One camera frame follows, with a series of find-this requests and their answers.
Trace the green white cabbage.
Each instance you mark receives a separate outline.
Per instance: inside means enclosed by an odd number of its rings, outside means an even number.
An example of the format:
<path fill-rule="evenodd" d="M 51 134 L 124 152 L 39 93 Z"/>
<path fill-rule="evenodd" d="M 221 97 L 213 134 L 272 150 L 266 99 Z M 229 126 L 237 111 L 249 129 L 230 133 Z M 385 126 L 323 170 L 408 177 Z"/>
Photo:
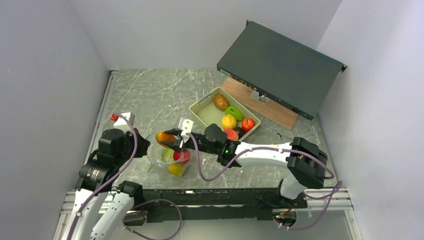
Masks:
<path fill-rule="evenodd" d="M 160 154 L 160 160 L 164 163 L 172 163 L 174 162 L 174 150 L 170 148 L 163 148 Z"/>

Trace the clear blue-zip bag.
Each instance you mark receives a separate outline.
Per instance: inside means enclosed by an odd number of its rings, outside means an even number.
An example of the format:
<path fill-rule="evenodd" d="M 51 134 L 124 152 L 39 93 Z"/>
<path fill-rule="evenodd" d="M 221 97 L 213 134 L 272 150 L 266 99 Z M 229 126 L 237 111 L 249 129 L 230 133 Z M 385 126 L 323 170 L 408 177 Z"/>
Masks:
<path fill-rule="evenodd" d="M 153 169 L 159 169 L 176 177 L 182 177 L 184 175 L 192 159 L 191 151 L 186 149 L 181 150 L 181 152 L 175 152 L 157 141 L 157 139 L 171 140 L 172 138 L 174 136 L 166 136 L 160 131 L 151 133 L 146 137 L 151 143 L 147 150 L 147 158 L 150 162 L 148 172 L 152 172 Z"/>

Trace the yellow green mango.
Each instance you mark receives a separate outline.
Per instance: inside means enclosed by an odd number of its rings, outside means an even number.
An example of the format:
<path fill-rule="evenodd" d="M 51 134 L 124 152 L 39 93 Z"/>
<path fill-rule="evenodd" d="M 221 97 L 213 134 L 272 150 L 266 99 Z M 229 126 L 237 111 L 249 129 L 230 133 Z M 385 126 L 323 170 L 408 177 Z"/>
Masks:
<path fill-rule="evenodd" d="M 168 166 L 168 172 L 176 177 L 181 177 L 185 172 L 185 167 L 179 162 L 172 163 Z"/>

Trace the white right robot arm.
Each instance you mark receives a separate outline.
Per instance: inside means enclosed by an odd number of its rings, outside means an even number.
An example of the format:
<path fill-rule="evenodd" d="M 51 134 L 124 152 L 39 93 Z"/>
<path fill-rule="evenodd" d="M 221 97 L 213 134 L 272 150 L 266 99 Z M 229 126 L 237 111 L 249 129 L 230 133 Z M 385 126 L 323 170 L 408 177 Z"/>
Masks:
<path fill-rule="evenodd" d="M 176 152 L 195 150 L 199 175 L 206 182 L 216 180 L 232 167 L 261 165 L 289 170 L 289 176 L 282 180 L 275 194 L 276 203 L 282 208 L 289 207 L 307 189 L 323 188 L 326 173 L 330 172 L 326 154 L 302 137 L 277 145 L 251 144 L 230 140 L 215 123 L 208 126 L 203 134 L 192 132 L 188 126 L 176 127 L 164 133 L 175 137 L 173 141 L 162 141 L 164 146 Z M 223 169 L 213 177 L 206 177 L 202 171 L 201 153 L 216 155 Z"/>

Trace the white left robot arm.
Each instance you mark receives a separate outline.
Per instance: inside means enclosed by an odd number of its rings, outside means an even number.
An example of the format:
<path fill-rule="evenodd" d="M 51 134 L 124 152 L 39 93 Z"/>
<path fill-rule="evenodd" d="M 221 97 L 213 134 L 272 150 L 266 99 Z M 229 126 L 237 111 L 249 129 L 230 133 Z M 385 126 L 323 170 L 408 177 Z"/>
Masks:
<path fill-rule="evenodd" d="M 124 132 L 118 128 L 105 130 L 98 148 L 79 170 L 75 200 L 64 240 L 108 240 L 127 211 L 144 203 L 142 185 L 125 181 L 103 215 L 99 211 L 114 181 L 134 158 L 147 155 L 150 142 L 135 128 Z"/>

